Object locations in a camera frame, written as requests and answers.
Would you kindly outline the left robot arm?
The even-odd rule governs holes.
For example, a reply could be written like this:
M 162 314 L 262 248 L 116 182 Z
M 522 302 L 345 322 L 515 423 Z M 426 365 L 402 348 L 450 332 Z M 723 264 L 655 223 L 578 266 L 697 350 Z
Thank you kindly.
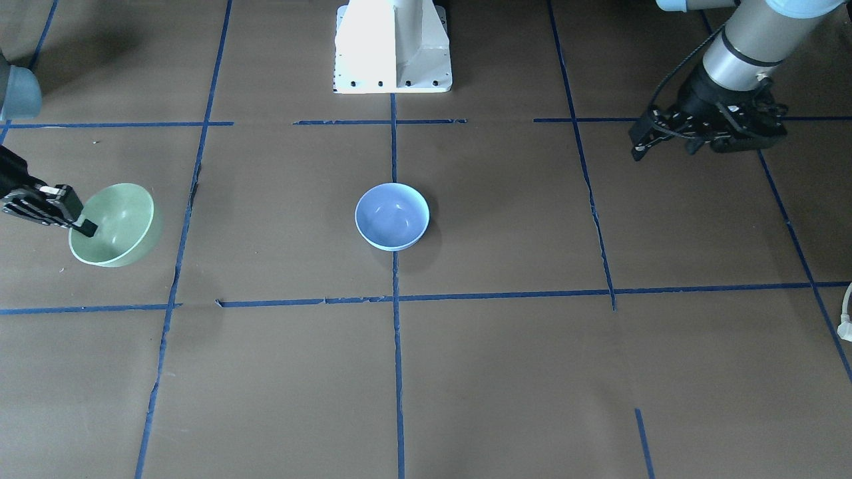
M 785 139 L 786 106 L 771 93 L 773 72 L 839 1 L 737 1 L 733 15 L 695 49 L 701 60 L 667 108 L 654 101 L 630 129 L 634 160 L 679 138 L 688 154 L 703 146 L 727 154 Z

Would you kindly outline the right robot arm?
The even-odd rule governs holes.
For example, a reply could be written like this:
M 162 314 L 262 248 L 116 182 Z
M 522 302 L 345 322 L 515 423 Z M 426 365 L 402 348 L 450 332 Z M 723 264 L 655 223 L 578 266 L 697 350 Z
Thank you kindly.
M 34 118 L 42 106 L 39 80 L 31 70 L 1 57 L 2 122 Z M 97 232 L 94 222 L 82 217 L 83 203 L 66 184 L 51 187 L 29 173 L 27 161 L 1 146 L 2 210 L 36 224 L 75 230 L 91 238 Z

